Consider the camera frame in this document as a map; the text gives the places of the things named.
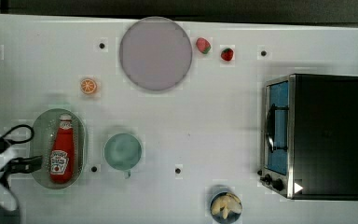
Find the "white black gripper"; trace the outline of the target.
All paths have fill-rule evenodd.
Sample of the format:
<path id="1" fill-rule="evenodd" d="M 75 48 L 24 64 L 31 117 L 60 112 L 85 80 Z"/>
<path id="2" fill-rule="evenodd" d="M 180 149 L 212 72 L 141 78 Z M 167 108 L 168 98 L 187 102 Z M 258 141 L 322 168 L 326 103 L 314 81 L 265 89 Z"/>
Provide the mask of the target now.
<path id="1" fill-rule="evenodd" d="M 11 144 L 0 134 L 0 173 L 30 174 L 42 168 L 43 157 L 15 158 Z"/>

